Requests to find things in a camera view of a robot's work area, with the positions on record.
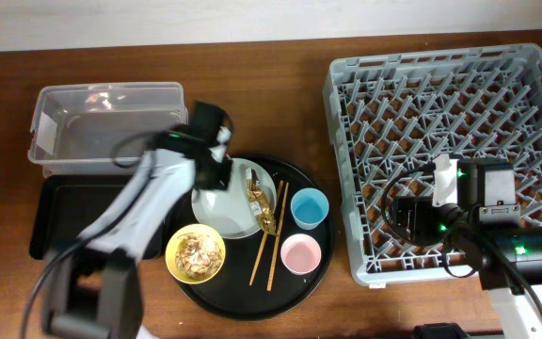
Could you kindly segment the gold foil snack wrapper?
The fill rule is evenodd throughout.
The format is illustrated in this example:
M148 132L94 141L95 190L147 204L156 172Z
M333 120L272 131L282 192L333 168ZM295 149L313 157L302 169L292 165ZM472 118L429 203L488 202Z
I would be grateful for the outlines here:
M246 180L248 205L257 225L266 234L276 235L275 216L254 169L246 169Z

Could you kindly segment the yellow bowl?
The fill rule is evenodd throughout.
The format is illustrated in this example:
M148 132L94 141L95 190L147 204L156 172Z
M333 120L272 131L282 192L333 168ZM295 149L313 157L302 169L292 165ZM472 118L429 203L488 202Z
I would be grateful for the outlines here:
M204 224L182 227L168 241L166 264L179 282L205 283L223 267L226 248L220 234Z

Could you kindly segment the peanut shells and rice scraps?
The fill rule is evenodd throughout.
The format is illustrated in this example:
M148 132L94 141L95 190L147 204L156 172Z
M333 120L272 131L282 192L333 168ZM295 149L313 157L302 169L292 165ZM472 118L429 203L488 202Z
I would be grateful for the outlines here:
M192 279L202 281L218 271L223 252L207 234L182 234L175 254L177 268Z

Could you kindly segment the white paper napkin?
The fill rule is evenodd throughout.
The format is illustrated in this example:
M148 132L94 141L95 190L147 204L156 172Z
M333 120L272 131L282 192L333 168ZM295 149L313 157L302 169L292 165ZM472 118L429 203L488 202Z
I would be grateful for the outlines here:
M231 130L228 127L221 127L218 131L215 146L210 148L211 157L218 163L222 163L225 158L229 142L231 141Z

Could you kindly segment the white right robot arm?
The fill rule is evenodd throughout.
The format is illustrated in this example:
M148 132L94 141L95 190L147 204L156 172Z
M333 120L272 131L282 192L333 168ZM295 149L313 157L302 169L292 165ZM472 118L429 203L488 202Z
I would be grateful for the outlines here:
M463 252L504 336L542 338L542 227L521 222L513 165L441 154L418 170L432 174L433 195L383 195L385 224L408 244Z

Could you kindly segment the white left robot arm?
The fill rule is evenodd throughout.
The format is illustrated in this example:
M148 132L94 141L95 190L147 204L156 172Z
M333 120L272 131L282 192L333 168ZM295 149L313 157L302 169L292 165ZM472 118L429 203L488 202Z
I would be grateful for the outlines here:
M198 102L189 123L146 135L136 171L107 209L55 250L30 296L58 338L149 338L137 266L173 206L192 189L226 189L233 123Z

